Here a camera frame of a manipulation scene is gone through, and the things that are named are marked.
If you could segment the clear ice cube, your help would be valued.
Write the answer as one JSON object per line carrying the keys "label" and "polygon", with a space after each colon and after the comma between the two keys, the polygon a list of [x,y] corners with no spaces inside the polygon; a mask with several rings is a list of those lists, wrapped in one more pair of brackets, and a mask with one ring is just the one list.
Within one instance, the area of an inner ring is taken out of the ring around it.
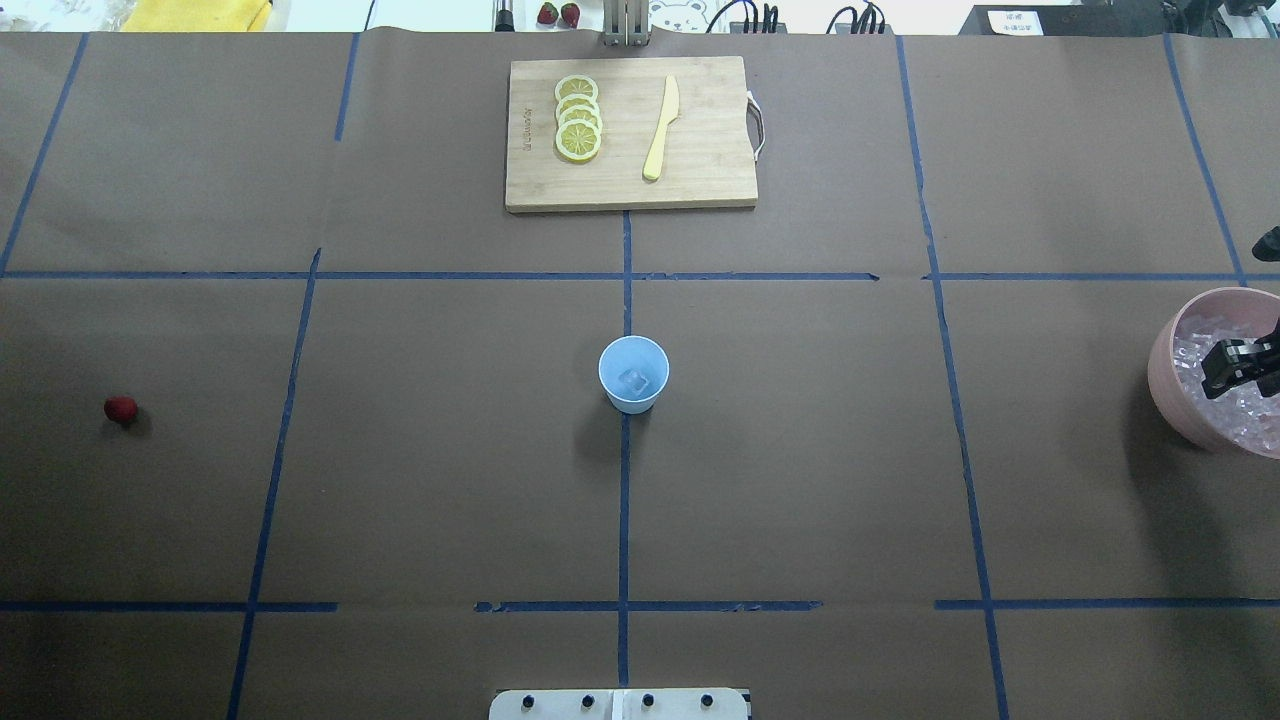
{"label": "clear ice cube", "polygon": [[650,386],[652,380],[645,372],[636,368],[628,368],[618,375],[616,387],[620,396],[625,396],[631,400],[640,400],[650,393]]}

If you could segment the light blue plastic cup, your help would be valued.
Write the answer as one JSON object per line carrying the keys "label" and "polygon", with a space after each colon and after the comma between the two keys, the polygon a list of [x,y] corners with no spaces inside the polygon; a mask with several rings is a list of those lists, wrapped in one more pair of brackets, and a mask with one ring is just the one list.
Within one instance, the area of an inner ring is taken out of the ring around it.
{"label": "light blue plastic cup", "polygon": [[654,340],[639,334],[609,342],[596,368],[607,398],[617,411],[627,415],[649,411],[671,373],[666,351]]}

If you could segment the pink bowl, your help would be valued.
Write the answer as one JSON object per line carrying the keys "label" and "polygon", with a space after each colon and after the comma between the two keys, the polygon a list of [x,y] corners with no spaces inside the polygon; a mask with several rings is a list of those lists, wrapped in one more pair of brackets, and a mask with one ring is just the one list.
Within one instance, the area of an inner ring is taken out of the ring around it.
{"label": "pink bowl", "polygon": [[1188,389],[1179,375],[1175,350],[1181,338],[1181,325],[1188,316],[1222,316],[1239,322],[1247,331],[1272,331],[1277,320],[1279,297],[1263,290],[1245,287],[1219,287],[1198,293],[1188,300],[1165,323],[1149,350],[1146,384],[1147,395],[1155,401],[1160,415],[1185,441],[1215,454],[1252,454],[1276,459],[1276,450],[1252,450],[1234,441],[1226,430],[1217,428],[1197,406],[1203,389]]}

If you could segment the black power strip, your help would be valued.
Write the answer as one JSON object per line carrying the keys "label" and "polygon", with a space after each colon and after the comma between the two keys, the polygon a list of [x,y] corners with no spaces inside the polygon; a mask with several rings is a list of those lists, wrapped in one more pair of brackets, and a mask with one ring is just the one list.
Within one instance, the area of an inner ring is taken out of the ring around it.
{"label": "black power strip", "polygon": [[1071,1],[1068,5],[977,4],[957,33],[1007,37],[1147,37],[1169,32],[1160,1]]}

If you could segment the bamboo cutting board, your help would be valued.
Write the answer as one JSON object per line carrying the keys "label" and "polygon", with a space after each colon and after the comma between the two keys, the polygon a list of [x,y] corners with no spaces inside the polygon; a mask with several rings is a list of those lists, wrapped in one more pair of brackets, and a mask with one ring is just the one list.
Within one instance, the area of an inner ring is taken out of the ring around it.
{"label": "bamboo cutting board", "polygon": [[[585,163],[556,151],[557,82],[598,85],[603,140]],[[643,163],[667,76],[680,87],[666,165],[654,182]],[[513,61],[509,67],[506,209],[520,213],[753,208],[756,151],[748,132],[749,91],[740,56],[650,56]]]}

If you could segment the yellow plastic knife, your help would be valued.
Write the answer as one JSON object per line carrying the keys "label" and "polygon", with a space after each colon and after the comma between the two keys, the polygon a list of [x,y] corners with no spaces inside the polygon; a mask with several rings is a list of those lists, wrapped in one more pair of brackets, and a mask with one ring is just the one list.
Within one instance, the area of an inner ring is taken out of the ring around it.
{"label": "yellow plastic knife", "polygon": [[654,183],[662,177],[666,165],[669,127],[678,119],[680,106],[678,81],[675,76],[667,76],[654,135],[643,163],[643,178],[645,182]]}

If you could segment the white bear coaster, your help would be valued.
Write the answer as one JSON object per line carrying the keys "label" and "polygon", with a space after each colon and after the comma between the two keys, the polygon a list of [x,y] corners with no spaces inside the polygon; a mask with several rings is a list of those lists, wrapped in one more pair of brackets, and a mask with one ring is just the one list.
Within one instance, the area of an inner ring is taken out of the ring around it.
{"label": "white bear coaster", "polygon": [[714,12],[708,1],[648,1],[649,19],[654,29],[680,33],[704,33]]}

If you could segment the spare strawberry on tray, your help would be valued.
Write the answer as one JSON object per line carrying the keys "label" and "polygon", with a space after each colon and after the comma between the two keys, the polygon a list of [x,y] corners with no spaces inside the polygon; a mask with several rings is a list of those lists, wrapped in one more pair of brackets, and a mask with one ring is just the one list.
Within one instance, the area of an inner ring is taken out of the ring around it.
{"label": "spare strawberry on tray", "polygon": [[559,19],[559,9],[552,1],[544,1],[536,14],[536,23],[541,27],[554,27]]}

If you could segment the red strawberry on table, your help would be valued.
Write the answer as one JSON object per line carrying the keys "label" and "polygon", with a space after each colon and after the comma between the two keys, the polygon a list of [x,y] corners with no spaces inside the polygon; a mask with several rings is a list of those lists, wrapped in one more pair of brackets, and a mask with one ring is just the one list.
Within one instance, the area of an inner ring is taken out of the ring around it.
{"label": "red strawberry on table", "polygon": [[108,420],[128,427],[137,420],[140,405],[131,396],[113,396],[104,401],[102,411]]}

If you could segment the yellow cloth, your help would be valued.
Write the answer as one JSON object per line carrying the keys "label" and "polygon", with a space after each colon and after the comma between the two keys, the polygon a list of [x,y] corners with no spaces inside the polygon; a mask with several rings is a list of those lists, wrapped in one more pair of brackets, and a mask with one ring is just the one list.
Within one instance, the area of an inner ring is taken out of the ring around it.
{"label": "yellow cloth", "polygon": [[122,32],[260,32],[270,19],[273,8],[273,1],[137,1],[123,23]]}

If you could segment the aluminium frame post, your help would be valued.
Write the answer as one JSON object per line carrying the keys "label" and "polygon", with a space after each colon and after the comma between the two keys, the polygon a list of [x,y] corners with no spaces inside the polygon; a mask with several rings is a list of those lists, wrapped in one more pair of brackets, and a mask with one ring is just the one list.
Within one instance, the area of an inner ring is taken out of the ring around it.
{"label": "aluminium frame post", "polygon": [[652,40],[649,1],[605,0],[602,3],[602,44],[608,47],[643,47]]}

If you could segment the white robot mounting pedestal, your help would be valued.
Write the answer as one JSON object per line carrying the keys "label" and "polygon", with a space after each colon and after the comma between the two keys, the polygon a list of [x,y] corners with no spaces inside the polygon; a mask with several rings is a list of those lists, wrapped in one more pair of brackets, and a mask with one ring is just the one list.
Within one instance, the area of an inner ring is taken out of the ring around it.
{"label": "white robot mounting pedestal", "polygon": [[751,719],[746,691],[728,687],[512,689],[489,719]]}

